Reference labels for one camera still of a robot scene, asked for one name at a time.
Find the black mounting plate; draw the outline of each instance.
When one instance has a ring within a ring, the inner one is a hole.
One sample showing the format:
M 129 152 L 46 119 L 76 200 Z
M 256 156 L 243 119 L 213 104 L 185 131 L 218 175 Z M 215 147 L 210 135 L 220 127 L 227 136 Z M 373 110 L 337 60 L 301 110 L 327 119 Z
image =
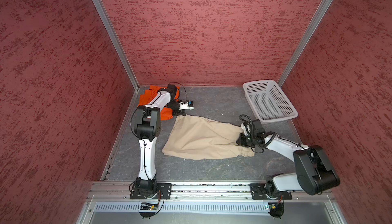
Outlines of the black mounting plate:
M 164 197 L 165 199 L 170 199 L 170 193 L 171 193 L 171 183 L 157 183 L 158 189 L 161 190 L 161 196 Z M 132 190 L 130 191 L 130 199 L 140 199 L 140 200 L 149 200 L 150 198 L 145 198 L 141 193 L 140 189 L 136 187 L 136 184 L 133 184 Z M 158 194 L 155 195 L 151 199 L 158 199 Z
M 251 188 L 252 199 L 271 200 L 271 198 L 267 197 L 267 195 L 262 192 L 262 190 L 264 190 L 264 185 L 265 184 L 259 184 L 259 183 L 249 184 L 249 187 Z M 284 191 L 283 197 L 285 200 L 293 199 L 290 191 Z

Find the metal vent grille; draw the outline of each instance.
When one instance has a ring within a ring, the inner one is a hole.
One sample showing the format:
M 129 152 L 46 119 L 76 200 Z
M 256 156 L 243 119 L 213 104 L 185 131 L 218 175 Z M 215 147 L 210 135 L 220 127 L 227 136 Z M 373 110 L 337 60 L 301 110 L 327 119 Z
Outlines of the metal vent grille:
M 96 212 L 139 212 L 140 202 L 97 202 Z M 165 202 L 160 212 L 235 213 L 268 215 L 268 204 L 264 202 Z

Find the perforated basket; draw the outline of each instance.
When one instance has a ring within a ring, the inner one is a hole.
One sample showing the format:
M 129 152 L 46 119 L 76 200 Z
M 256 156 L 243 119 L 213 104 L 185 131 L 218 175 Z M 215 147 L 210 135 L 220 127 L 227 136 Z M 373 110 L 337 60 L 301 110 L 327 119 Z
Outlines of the perforated basket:
M 242 85 L 253 114 L 263 124 L 292 119 L 297 110 L 273 80 L 252 81 Z

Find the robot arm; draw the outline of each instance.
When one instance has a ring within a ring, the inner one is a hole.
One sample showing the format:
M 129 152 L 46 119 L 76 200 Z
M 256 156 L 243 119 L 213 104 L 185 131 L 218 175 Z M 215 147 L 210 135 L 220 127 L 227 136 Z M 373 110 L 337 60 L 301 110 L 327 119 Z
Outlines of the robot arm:
M 247 118 L 248 121 L 241 125 L 244 133 L 240 134 L 237 144 L 256 150 L 276 151 L 293 161 L 296 167 L 296 173 L 267 179 L 265 191 L 269 197 L 280 197 L 287 190 L 305 191 L 315 195 L 340 184 L 335 169 L 320 146 L 299 145 L 276 133 L 266 133 L 259 120 L 251 121 Z
M 157 96 L 135 111 L 134 131 L 140 144 L 140 170 L 136 187 L 146 198 L 154 197 L 156 188 L 155 143 L 161 131 L 161 110 L 167 106 L 173 110 L 173 116 L 185 115 L 184 109 L 193 109 L 192 101 L 175 100 L 177 87 L 168 85 L 160 89 Z

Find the beige pants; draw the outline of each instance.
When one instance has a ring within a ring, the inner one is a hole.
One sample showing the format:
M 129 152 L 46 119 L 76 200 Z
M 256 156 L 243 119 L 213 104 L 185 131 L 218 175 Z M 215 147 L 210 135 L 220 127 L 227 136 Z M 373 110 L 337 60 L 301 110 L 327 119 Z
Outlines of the beige pants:
M 236 144 L 241 127 L 195 116 L 178 116 L 166 145 L 165 155 L 180 158 L 222 159 L 252 157 L 254 152 Z

